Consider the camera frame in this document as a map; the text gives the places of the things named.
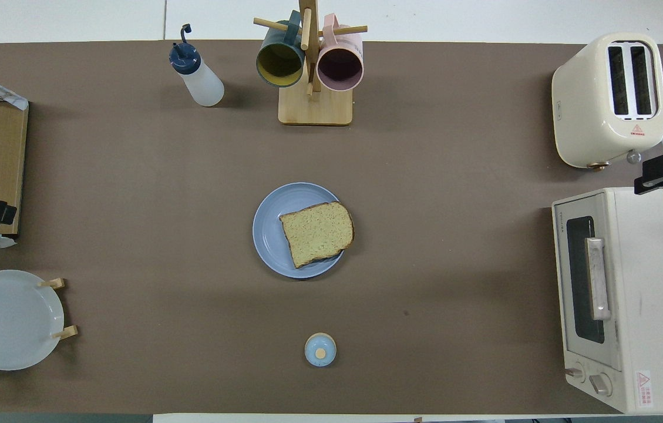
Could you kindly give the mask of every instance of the oven door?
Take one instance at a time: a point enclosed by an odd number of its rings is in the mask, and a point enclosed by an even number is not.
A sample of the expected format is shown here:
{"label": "oven door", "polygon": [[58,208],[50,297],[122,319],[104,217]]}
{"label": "oven door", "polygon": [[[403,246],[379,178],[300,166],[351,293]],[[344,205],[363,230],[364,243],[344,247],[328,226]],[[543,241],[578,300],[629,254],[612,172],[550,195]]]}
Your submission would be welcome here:
{"label": "oven door", "polygon": [[608,302],[615,280],[605,247],[607,204],[605,193],[556,204],[556,254],[567,349],[621,370],[615,304]]}

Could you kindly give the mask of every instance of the teal mug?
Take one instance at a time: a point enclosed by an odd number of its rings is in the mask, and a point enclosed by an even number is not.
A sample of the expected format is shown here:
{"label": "teal mug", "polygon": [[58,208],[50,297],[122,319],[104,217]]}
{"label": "teal mug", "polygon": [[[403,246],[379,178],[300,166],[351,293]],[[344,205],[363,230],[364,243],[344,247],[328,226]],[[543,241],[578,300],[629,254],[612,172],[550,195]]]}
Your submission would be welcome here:
{"label": "teal mug", "polygon": [[294,85],[302,76],[305,52],[299,47],[299,12],[292,11],[289,21],[279,21],[287,31],[269,28],[255,59],[255,67],[264,81],[284,88]]}

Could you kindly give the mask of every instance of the warning label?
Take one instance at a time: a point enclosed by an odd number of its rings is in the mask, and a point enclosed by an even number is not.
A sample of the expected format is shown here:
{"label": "warning label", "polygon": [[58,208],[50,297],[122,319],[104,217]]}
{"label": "warning label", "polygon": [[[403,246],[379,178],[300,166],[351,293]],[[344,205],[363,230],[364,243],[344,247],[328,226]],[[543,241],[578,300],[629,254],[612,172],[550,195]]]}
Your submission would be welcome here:
{"label": "warning label", "polygon": [[652,380],[649,370],[640,370],[634,373],[634,388],[637,390],[637,406],[640,408],[651,408]]}
{"label": "warning label", "polygon": [[645,131],[642,131],[642,126],[634,125],[634,129],[632,129],[631,134],[633,136],[643,136]]}

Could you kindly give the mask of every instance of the pink mug handle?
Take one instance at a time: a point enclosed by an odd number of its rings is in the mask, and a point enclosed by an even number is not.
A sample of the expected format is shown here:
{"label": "pink mug handle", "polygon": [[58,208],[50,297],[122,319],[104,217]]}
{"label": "pink mug handle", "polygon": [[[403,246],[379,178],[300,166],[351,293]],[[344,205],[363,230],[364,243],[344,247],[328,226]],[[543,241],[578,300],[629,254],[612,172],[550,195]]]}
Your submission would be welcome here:
{"label": "pink mug handle", "polygon": [[339,28],[339,21],[336,20],[336,14],[328,14],[324,16],[324,45],[325,46],[335,46],[338,43],[336,42],[336,35],[334,35],[334,29]]}

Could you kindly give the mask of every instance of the slice of bread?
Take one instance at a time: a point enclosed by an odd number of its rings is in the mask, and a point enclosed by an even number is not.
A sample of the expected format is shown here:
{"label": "slice of bread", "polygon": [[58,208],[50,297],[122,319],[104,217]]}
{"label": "slice of bread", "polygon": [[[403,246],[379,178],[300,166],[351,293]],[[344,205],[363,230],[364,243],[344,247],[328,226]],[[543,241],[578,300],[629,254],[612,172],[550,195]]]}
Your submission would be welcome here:
{"label": "slice of bread", "polygon": [[294,268],[339,254],[355,237],[352,216],[339,201],[282,214],[280,220]]}

